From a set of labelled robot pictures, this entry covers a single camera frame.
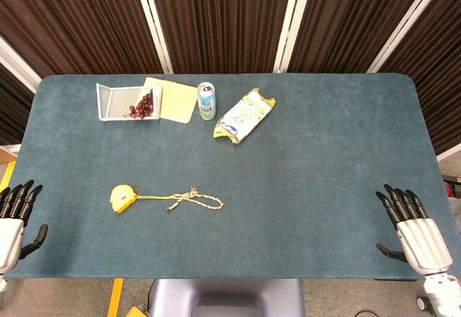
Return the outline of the right black-fingered white robot hand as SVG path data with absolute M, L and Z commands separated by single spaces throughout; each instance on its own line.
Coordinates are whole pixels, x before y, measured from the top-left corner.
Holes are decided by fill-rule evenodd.
M 429 217 L 420 198 L 411 190 L 384 186 L 386 194 L 376 191 L 398 236 L 402 251 L 376 244 L 386 257 L 408 264 L 415 272 L 428 276 L 447 272 L 453 263 L 442 233 Z

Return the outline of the left black-fingered white robot hand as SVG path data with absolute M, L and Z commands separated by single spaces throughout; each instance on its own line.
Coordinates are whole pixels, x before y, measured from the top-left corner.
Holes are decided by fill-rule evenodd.
M 39 249 L 48 234 L 48 224 L 42 224 L 32 243 L 24 245 L 24 232 L 41 184 L 33 188 L 34 180 L 1 191 L 1 279 L 12 271 L 18 261 Z

